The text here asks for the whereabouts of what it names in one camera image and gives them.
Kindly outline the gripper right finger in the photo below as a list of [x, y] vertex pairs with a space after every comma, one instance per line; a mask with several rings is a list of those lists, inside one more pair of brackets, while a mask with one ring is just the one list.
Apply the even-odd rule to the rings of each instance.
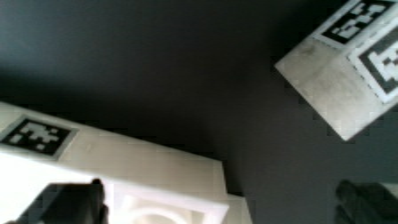
[[398, 224], [398, 197], [380, 183], [343, 180], [335, 198], [334, 224]]

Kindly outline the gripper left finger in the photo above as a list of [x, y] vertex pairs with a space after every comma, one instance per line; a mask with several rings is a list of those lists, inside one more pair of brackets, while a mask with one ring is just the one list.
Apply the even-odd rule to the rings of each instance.
[[17, 219], [17, 224], [108, 224], [104, 186], [88, 183], [46, 185]]

